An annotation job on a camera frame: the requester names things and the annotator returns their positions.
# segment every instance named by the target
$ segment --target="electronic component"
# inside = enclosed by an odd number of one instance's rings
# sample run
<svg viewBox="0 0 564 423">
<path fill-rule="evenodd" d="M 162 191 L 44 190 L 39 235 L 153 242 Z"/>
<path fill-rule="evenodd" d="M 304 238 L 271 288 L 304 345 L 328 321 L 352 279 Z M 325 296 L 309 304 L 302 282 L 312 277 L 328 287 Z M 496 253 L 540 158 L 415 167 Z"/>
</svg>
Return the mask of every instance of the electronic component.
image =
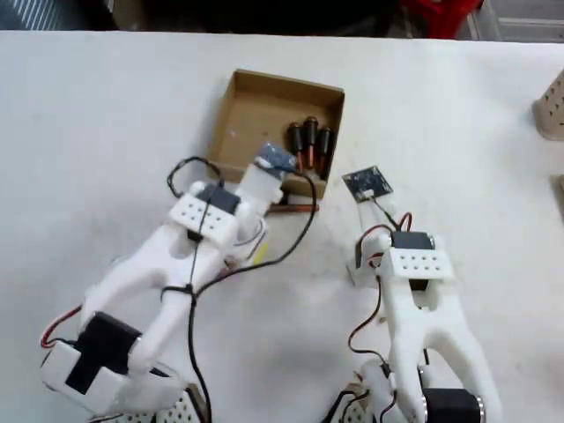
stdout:
<svg viewBox="0 0 564 423">
<path fill-rule="evenodd" d="M 392 232 L 391 246 L 395 249 L 434 249 L 431 238 L 424 232 Z"/>
<path fill-rule="evenodd" d="M 308 168 L 313 169 L 315 166 L 315 141 L 317 139 L 317 119 L 309 116 L 303 123 L 304 136 L 306 145 L 308 146 Z"/>
<path fill-rule="evenodd" d="M 332 141 L 333 131 L 330 128 L 321 128 L 317 136 L 317 154 L 319 154 L 317 173 L 321 179 L 327 178 L 327 162 L 331 153 Z"/>
<path fill-rule="evenodd" d="M 296 158 L 284 148 L 267 143 L 258 151 L 255 164 L 267 174 L 282 180 L 286 171 L 280 168 L 293 169 L 296 166 Z"/>
<path fill-rule="evenodd" d="M 343 181 L 357 203 L 372 201 L 394 192 L 376 166 L 344 174 Z"/>
<path fill-rule="evenodd" d="M 140 336 L 141 332 L 111 315 L 95 313 L 73 346 L 80 357 L 66 384 L 84 395 L 102 367 L 126 375 L 131 346 Z"/>
<path fill-rule="evenodd" d="M 235 214 L 237 206 L 241 202 L 241 198 L 234 193 L 229 192 L 223 187 L 208 183 L 204 190 L 196 195 L 196 198 L 214 205 L 220 210 L 229 214 Z"/>
<path fill-rule="evenodd" d="M 296 156 L 297 168 L 303 172 L 303 140 L 301 139 L 301 126 L 297 122 L 290 123 L 286 131 L 290 152 Z"/>
<path fill-rule="evenodd" d="M 423 389 L 429 423 L 484 423 L 482 400 L 467 390 Z"/>
</svg>

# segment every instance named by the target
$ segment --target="red object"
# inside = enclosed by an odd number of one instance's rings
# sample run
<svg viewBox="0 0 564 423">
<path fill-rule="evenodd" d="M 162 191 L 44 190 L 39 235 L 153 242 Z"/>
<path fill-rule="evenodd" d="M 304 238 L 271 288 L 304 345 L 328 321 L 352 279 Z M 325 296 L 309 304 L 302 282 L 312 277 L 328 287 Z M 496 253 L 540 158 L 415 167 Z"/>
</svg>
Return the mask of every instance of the red object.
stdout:
<svg viewBox="0 0 564 423">
<path fill-rule="evenodd" d="M 429 25 L 428 38 L 452 40 L 468 14 L 482 5 L 484 0 L 401 0 L 411 13 L 420 15 Z"/>
</svg>

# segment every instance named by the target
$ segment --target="black cable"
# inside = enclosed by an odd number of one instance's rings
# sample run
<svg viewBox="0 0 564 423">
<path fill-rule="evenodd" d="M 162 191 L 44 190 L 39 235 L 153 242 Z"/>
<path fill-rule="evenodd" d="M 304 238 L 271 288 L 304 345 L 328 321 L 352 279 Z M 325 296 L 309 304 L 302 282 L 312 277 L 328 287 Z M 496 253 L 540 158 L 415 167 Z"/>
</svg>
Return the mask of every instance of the black cable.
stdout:
<svg viewBox="0 0 564 423">
<path fill-rule="evenodd" d="M 388 219 L 388 221 L 390 222 L 390 224 L 397 230 L 397 231 L 401 231 L 402 228 L 397 224 L 397 222 L 394 220 L 394 218 L 391 217 L 391 215 L 385 211 L 383 209 L 383 207 L 381 207 L 378 202 L 376 201 L 375 197 L 372 197 L 372 201 L 374 201 L 374 204 L 376 204 L 376 206 L 382 211 L 382 213 L 384 213 L 384 215 L 386 216 L 386 218 Z"/>
<path fill-rule="evenodd" d="M 308 232 L 309 227 L 311 226 L 311 223 L 314 219 L 315 208 L 317 206 L 317 194 L 315 193 L 315 185 L 314 185 L 313 181 L 311 180 L 311 178 L 309 176 L 307 176 L 306 174 L 303 174 L 302 172 L 299 172 L 295 169 L 291 169 L 290 167 L 273 167 L 273 168 L 277 169 L 277 170 L 282 170 L 282 171 L 287 172 L 289 174 L 295 174 L 296 176 L 299 176 L 299 177 L 305 179 L 306 181 L 308 181 L 309 188 L 311 189 L 311 213 L 309 213 L 309 218 L 308 218 L 308 221 L 306 222 L 306 225 L 301 230 L 301 232 L 298 235 L 298 238 L 296 239 L 296 241 L 292 244 L 292 246 L 290 246 L 290 248 L 282 256 L 280 256 L 280 257 L 278 257 L 274 260 L 269 260 L 269 261 L 262 262 L 262 263 L 259 263 L 259 264 L 253 264 L 252 266 L 241 267 L 239 269 L 234 269 L 232 271 L 228 271 L 227 273 L 219 275 L 216 278 L 212 279 L 211 281 L 203 284 L 200 287 L 200 289 L 195 292 L 195 296 L 199 297 L 204 291 L 206 291 L 207 289 L 211 288 L 212 286 L 218 284 L 222 280 L 229 278 L 230 276 L 236 275 L 238 273 L 243 273 L 243 272 L 246 272 L 246 271 L 254 271 L 256 269 L 261 269 L 261 268 L 267 267 L 267 266 L 273 266 L 274 264 L 278 264 L 280 262 L 283 262 L 288 256 L 290 256 L 293 253 L 293 251 L 298 247 L 298 245 L 300 245 L 300 242 L 303 239 L 303 237 L 306 236 L 306 233 Z"/>
<path fill-rule="evenodd" d="M 361 401 L 364 398 L 366 398 L 368 395 L 370 394 L 370 390 L 366 390 L 366 392 L 364 394 L 358 395 L 357 397 L 353 398 L 351 401 L 348 402 L 348 404 L 345 406 L 345 408 L 343 409 L 343 412 L 341 413 L 341 419 L 339 421 L 345 423 L 345 416 L 346 416 L 346 412 L 349 411 L 349 408 L 351 407 L 351 405 L 357 401 Z"/>
<path fill-rule="evenodd" d="M 314 185 L 313 181 L 311 180 L 311 178 L 309 176 L 307 176 L 306 174 L 303 174 L 302 172 L 298 172 L 295 169 L 291 169 L 290 167 L 273 167 L 273 168 L 277 169 L 277 170 L 282 170 L 282 171 L 290 173 L 290 174 L 295 174 L 296 176 L 302 177 L 306 181 L 308 181 L 309 187 L 311 189 L 311 203 L 312 203 L 311 213 L 309 215 L 308 221 L 306 222 L 306 225 L 301 230 L 301 232 L 298 235 L 298 238 L 296 239 L 294 244 L 292 244 L 292 246 L 290 246 L 290 248 L 282 256 L 280 256 L 280 257 L 278 257 L 274 260 L 264 262 L 264 263 L 254 264 L 252 266 L 247 266 L 247 267 L 241 267 L 240 269 L 235 269 L 233 271 L 229 271 L 227 273 L 224 273 L 223 275 L 220 275 L 220 276 L 212 279 L 208 283 L 203 284 L 200 287 L 199 290 L 191 293 L 192 303 L 190 304 L 190 312 L 189 312 L 189 320 L 188 320 L 188 351 L 189 351 L 189 356 L 190 356 L 190 363 L 191 363 L 192 367 L 194 368 L 194 372 L 196 373 L 197 379 L 200 383 L 200 386 L 202 387 L 202 391 L 204 392 L 204 398 L 205 398 L 205 402 L 206 402 L 207 423 L 212 423 L 212 401 L 211 401 L 211 398 L 210 398 L 210 393 L 208 392 L 207 386 L 205 384 L 205 379 L 204 379 L 204 376 L 202 375 L 202 371 L 200 370 L 199 366 L 197 365 L 196 352 L 195 352 L 195 349 L 194 349 L 194 320 L 195 320 L 195 317 L 196 317 L 196 304 L 197 304 L 197 300 L 198 300 L 199 296 L 203 292 L 205 292 L 207 289 L 209 289 L 210 287 L 218 284 L 222 280 L 225 280 L 226 278 L 233 276 L 237 273 L 243 273 L 245 271 L 253 271 L 255 269 L 260 269 L 260 268 L 266 267 L 266 266 L 272 266 L 274 264 L 278 264 L 278 263 L 282 262 L 284 259 L 286 259 L 288 256 L 290 256 L 290 254 L 292 254 L 292 252 L 298 247 L 301 240 L 303 239 L 303 237 L 308 232 L 309 227 L 311 226 L 311 223 L 312 223 L 314 216 L 315 216 L 315 207 L 317 206 L 317 194 L 315 192 L 315 185 Z"/>
<path fill-rule="evenodd" d="M 191 158 L 191 159 L 201 161 L 200 158 Z M 174 189 L 174 185 L 172 184 L 172 178 L 174 176 L 174 173 L 176 171 L 178 171 L 178 169 L 182 168 L 186 163 L 188 163 L 188 161 L 183 160 L 181 163 L 176 165 L 173 172 L 171 172 L 171 174 L 167 178 L 168 186 L 173 191 L 173 194 L 175 196 L 176 196 L 177 193 Z M 246 271 L 252 271 L 252 270 L 255 270 L 255 269 L 260 269 L 260 268 L 263 268 L 263 267 L 266 267 L 266 266 L 272 266 L 274 264 L 278 264 L 278 263 L 284 261 L 298 247 L 301 240 L 304 238 L 304 236 L 308 232 L 309 227 L 311 226 L 311 223 L 312 223 L 314 216 L 315 216 L 315 208 L 317 206 L 317 194 L 316 194 L 316 191 L 315 191 L 315 185 L 314 185 L 313 181 L 311 180 L 311 178 L 309 176 L 307 176 L 306 174 L 303 174 L 302 172 L 298 172 L 297 170 L 292 169 L 290 167 L 272 167 L 272 169 L 281 170 L 281 171 L 287 172 L 289 174 L 295 174 L 296 176 L 299 176 L 299 177 L 305 179 L 306 181 L 308 181 L 309 187 L 311 189 L 311 203 L 312 203 L 311 213 L 309 215 L 308 221 L 306 222 L 306 225 L 301 230 L 301 232 L 298 235 L 298 238 L 296 239 L 294 244 L 292 244 L 292 246 L 290 246 L 290 248 L 282 256 L 280 256 L 280 257 L 278 257 L 274 260 L 270 260 L 270 261 L 259 263 L 259 264 L 254 264 L 254 265 L 247 266 L 247 267 L 241 267 L 239 269 L 235 269 L 233 271 L 229 271 L 227 273 L 224 273 L 224 274 L 217 276 L 216 278 L 212 279 L 211 281 L 207 282 L 206 284 L 203 284 L 200 287 L 200 289 L 195 291 L 195 292 L 193 291 L 193 286 L 191 284 L 192 274 L 193 274 L 193 271 L 194 271 L 194 267 L 196 265 L 196 251 L 194 251 L 194 260 L 192 262 L 192 272 L 190 274 L 190 283 L 187 284 L 185 287 L 166 286 L 165 288 L 163 288 L 161 290 L 161 298 L 162 298 L 162 294 L 166 291 L 182 292 L 182 293 L 186 293 L 186 294 L 188 294 L 192 297 L 192 303 L 190 304 L 189 320 L 188 320 L 188 350 L 189 350 L 190 363 L 191 363 L 192 367 L 194 368 L 194 373 L 196 373 L 198 382 L 200 383 L 200 386 L 202 387 L 202 391 L 204 393 L 204 399 L 205 399 L 205 402 L 206 402 L 207 422 L 208 423 L 212 423 L 212 401 L 211 401 L 211 398 L 210 398 L 210 393 L 208 392 L 208 389 L 207 389 L 207 385 L 205 384 L 205 379 L 204 379 L 204 376 L 202 375 L 202 371 L 200 370 L 199 366 L 197 365 L 196 353 L 195 353 L 195 348 L 194 348 L 194 320 L 195 320 L 195 317 L 196 317 L 196 304 L 197 304 L 197 300 L 198 300 L 199 296 L 204 291 L 206 291 L 208 288 L 218 284 L 222 280 L 225 280 L 226 278 L 233 276 L 237 273 L 243 273 L 243 272 L 246 272 Z M 221 186 L 222 182 L 223 182 L 223 179 L 220 180 L 218 185 Z M 202 220 L 200 221 L 200 231 L 201 231 L 202 226 L 203 226 L 203 222 L 204 222 L 204 219 L 205 219 L 205 215 L 207 213 L 207 207 L 208 206 L 209 206 L 209 203 L 206 205 L 206 210 L 204 211 L 204 215 L 202 217 Z"/>
<path fill-rule="evenodd" d="M 180 160 L 178 164 L 174 167 L 174 169 L 170 171 L 170 174 L 168 174 L 167 177 L 167 185 L 170 188 L 170 192 L 172 192 L 173 196 L 175 196 L 176 198 L 182 197 L 184 195 L 184 192 L 177 191 L 176 188 L 174 187 L 174 182 L 173 182 L 174 175 L 180 169 L 182 169 L 183 167 L 185 167 L 186 165 L 188 165 L 193 161 L 199 161 L 200 163 L 204 163 L 208 168 L 210 168 L 213 171 L 214 174 L 218 176 L 219 178 L 218 185 L 220 187 L 223 187 L 225 185 L 225 179 L 221 175 L 221 171 L 213 163 L 210 163 L 208 159 L 204 159 L 203 157 L 198 157 L 198 156 L 188 157 L 187 159 Z"/>
<path fill-rule="evenodd" d="M 382 412 L 380 413 L 380 423 L 383 423 L 384 414 L 386 414 L 389 410 L 394 408 L 394 405 L 396 405 L 396 401 L 397 401 L 397 391 L 394 390 L 394 397 L 391 399 L 390 405 L 388 405 L 386 408 L 384 408 L 382 410 Z"/>
<path fill-rule="evenodd" d="M 190 304 L 190 312 L 188 317 L 188 354 L 190 356 L 190 364 L 196 373 L 197 381 L 202 387 L 202 392 L 204 393 L 205 400 L 205 420 L 207 423 L 212 423 L 212 399 L 210 398 L 210 392 L 205 384 L 204 375 L 202 375 L 202 370 L 197 365 L 196 361 L 196 351 L 194 349 L 194 318 L 196 317 L 196 302 L 197 297 L 192 295 L 192 303 Z"/>
</svg>

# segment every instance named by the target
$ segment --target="table surface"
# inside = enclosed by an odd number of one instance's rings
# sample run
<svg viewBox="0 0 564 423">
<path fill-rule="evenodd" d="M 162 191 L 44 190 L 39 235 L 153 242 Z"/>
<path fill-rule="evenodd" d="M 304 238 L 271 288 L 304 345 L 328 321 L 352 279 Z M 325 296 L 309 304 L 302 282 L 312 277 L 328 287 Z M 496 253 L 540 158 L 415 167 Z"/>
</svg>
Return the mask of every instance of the table surface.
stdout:
<svg viewBox="0 0 564 423">
<path fill-rule="evenodd" d="M 564 46 L 13 32 L 0 33 L 0 51 L 4 414 L 86 416 L 44 389 L 37 338 L 161 222 L 174 203 L 168 171 L 205 152 L 227 81 L 244 68 L 340 86 L 346 103 L 327 195 L 302 245 L 198 307 L 216 420 L 319 421 L 362 362 L 345 340 L 375 291 L 346 276 L 360 222 L 340 175 L 376 164 L 414 227 L 445 238 L 506 421 L 561 421 L 564 225 L 552 180 L 564 173 L 564 144 L 538 135 L 531 103 L 561 70 Z M 194 167 L 182 178 L 202 175 Z M 269 218 L 271 255 L 305 219 Z M 115 312 L 142 328 L 158 306 L 148 293 Z M 184 330 L 165 359 L 192 377 Z M 385 325 L 359 344 L 387 351 Z"/>
</svg>

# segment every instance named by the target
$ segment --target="red wire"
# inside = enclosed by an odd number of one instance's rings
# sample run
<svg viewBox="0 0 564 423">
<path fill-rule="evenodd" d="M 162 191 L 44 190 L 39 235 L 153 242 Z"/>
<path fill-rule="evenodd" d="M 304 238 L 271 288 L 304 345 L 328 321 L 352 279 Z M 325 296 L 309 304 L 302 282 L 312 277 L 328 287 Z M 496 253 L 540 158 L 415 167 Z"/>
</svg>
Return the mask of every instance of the red wire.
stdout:
<svg viewBox="0 0 564 423">
<path fill-rule="evenodd" d="M 373 258 L 377 258 L 377 257 L 382 257 L 383 255 L 384 255 L 383 253 L 374 253 L 373 255 L 371 255 L 371 256 L 368 258 L 368 265 L 369 265 L 371 268 L 375 269 L 375 266 L 372 264 L 372 259 L 373 259 Z"/>
<path fill-rule="evenodd" d="M 362 234 L 362 236 L 359 239 L 359 242 L 363 242 L 364 239 L 373 231 L 375 231 L 376 229 L 388 229 L 388 231 L 390 231 L 390 233 L 392 233 L 393 231 L 391 230 L 391 227 L 389 227 L 388 225 L 374 225 L 372 227 L 370 227 L 369 229 L 367 229 L 364 234 Z"/>
<path fill-rule="evenodd" d="M 407 220 L 407 232 L 412 230 L 412 223 L 413 223 L 413 215 L 410 212 L 407 212 L 402 219 L 397 224 L 399 226 L 399 230 L 401 231 L 404 227 L 404 223 Z"/>
<path fill-rule="evenodd" d="M 61 324 L 62 322 L 64 322 L 65 320 L 69 320 L 76 313 L 78 313 L 81 309 L 82 309 L 82 305 L 75 307 L 74 309 L 72 309 L 68 313 L 62 315 L 61 317 L 56 319 L 54 322 L 52 322 L 49 325 L 49 327 L 47 327 L 45 329 L 45 331 L 43 332 L 43 335 L 41 336 L 41 341 L 40 341 L 41 348 L 49 349 L 49 348 L 53 347 L 53 345 L 52 345 L 53 340 L 48 340 L 51 333 L 53 333 L 53 330 L 55 330 L 57 328 L 57 326 L 59 324 Z"/>
</svg>

